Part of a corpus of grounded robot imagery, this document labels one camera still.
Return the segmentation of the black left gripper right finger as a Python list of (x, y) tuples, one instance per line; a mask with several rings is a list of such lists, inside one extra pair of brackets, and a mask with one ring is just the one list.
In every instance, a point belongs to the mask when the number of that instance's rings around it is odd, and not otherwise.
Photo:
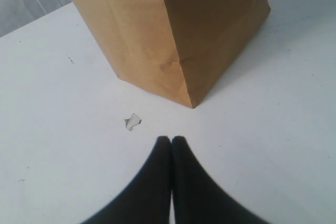
[(198, 162), (186, 138), (172, 139), (173, 204), (176, 223), (266, 223), (225, 191)]

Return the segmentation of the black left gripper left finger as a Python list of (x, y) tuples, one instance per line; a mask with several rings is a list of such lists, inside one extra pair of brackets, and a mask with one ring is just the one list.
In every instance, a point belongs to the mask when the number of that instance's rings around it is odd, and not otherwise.
[(169, 223), (171, 142), (160, 136), (127, 187), (84, 223)]

